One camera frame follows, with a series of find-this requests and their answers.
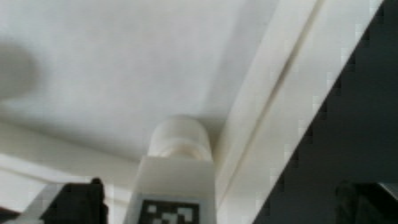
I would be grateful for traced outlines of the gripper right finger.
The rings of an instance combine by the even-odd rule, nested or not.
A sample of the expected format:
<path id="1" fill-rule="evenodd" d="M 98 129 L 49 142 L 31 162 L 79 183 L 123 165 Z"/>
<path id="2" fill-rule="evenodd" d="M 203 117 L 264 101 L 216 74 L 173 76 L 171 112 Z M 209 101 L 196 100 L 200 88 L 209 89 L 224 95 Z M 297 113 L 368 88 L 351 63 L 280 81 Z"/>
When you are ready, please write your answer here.
<path id="1" fill-rule="evenodd" d="M 336 224 L 398 224 L 398 187 L 344 181 L 336 187 Z"/>

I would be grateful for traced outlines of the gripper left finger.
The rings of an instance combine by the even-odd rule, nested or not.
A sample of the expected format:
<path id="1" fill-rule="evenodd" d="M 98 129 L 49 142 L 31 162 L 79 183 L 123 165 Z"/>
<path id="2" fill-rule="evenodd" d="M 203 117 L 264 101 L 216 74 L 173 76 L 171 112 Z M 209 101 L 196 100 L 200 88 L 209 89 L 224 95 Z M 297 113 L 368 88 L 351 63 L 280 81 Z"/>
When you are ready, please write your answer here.
<path id="1" fill-rule="evenodd" d="M 0 208 L 0 224 L 109 224 L 102 179 L 50 184 L 22 213 Z"/>

